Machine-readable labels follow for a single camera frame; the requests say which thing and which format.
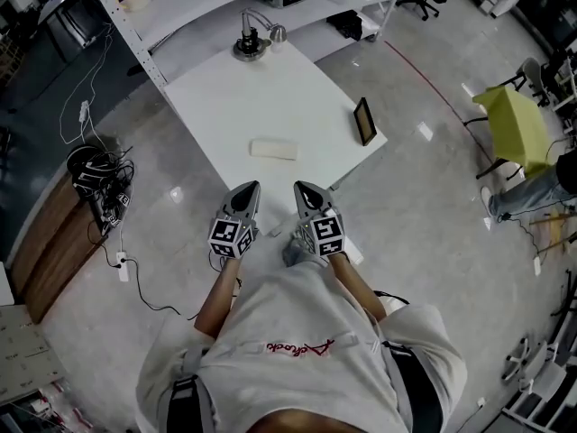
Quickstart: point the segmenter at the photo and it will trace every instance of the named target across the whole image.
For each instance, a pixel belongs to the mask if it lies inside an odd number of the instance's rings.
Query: box
[[[0,405],[58,380],[63,372],[26,307],[0,307]]]

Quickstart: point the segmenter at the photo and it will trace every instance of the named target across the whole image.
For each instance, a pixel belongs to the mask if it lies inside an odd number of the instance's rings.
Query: power strip
[[[118,268],[118,275],[120,282],[128,282],[130,274],[128,273],[128,262],[126,261],[126,252],[116,252],[116,262],[120,266]]]

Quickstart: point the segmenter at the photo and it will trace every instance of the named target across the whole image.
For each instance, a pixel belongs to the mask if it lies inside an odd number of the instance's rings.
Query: wooden panel
[[[18,296],[25,292],[32,272],[42,257],[46,246],[66,222],[70,213],[80,204],[80,198],[72,186],[72,177],[67,174],[56,185],[34,218],[14,258],[11,277]]]
[[[35,324],[42,320],[69,281],[98,248],[87,237],[90,226],[90,239],[93,242],[100,239],[93,221],[94,215],[88,203],[82,203],[69,214],[66,223],[44,250],[24,292],[24,302]]]

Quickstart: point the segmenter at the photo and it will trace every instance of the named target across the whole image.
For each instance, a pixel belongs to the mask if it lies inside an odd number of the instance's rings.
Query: shoe
[[[487,213],[489,214],[489,216],[491,218],[494,218],[495,216],[493,216],[489,210],[489,203],[490,203],[490,198],[493,197],[493,193],[490,192],[490,189],[487,188],[486,186],[483,186],[481,188],[481,201],[483,203],[483,206],[485,206],[485,210],[487,210]]]

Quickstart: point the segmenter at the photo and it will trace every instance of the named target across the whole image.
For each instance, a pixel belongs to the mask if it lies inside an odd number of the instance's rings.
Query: foam block
[[[295,161],[298,157],[298,144],[272,139],[257,139],[251,141],[251,156],[275,157]]]

